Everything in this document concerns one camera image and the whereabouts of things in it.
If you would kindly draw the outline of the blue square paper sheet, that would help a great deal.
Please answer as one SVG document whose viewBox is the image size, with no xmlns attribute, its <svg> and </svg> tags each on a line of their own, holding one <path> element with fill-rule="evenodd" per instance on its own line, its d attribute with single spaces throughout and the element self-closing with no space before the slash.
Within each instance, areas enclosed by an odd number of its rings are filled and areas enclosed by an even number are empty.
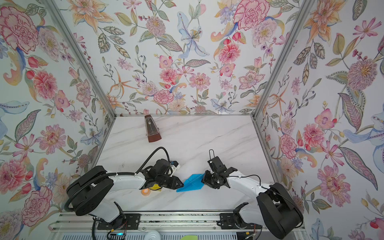
<svg viewBox="0 0 384 240">
<path fill-rule="evenodd" d="M 204 174 L 193 174 L 185 182 L 184 186 L 180 189 L 177 189 L 177 192 L 188 192 L 200 190 L 204 184 L 202 183 Z"/>
</svg>

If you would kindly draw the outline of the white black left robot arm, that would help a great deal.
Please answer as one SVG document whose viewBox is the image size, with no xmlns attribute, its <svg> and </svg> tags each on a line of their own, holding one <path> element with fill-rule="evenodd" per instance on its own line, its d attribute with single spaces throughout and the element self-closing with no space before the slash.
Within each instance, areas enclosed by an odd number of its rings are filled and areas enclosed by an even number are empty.
<svg viewBox="0 0 384 240">
<path fill-rule="evenodd" d="M 131 172 L 108 172 L 102 166 L 96 166 L 88 173 L 70 184 L 66 192 L 68 200 L 64 209 L 75 212 L 77 216 L 91 215 L 107 223 L 123 221 L 124 211 L 116 201 L 106 200 L 110 192 L 120 190 L 144 190 L 158 185 L 161 188 L 178 190 L 184 186 L 174 171 L 178 162 L 165 159 Z"/>
</svg>

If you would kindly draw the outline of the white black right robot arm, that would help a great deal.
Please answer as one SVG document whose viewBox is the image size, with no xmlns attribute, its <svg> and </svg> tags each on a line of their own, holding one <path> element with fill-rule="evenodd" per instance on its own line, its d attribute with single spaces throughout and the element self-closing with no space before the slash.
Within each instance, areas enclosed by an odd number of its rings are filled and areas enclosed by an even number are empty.
<svg viewBox="0 0 384 240">
<path fill-rule="evenodd" d="M 304 223 L 301 210 L 282 184 L 263 184 L 258 175 L 245 176 L 233 167 L 227 168 L 219 157 L 210 159 L 208 164 L 211 169 L 204 173 L 204 185 L 217 190 L 225 186 L 252 199 L 221 216 L 220 224 L 225 228 L 266 227 L 282 240 Z"/>
</svg>

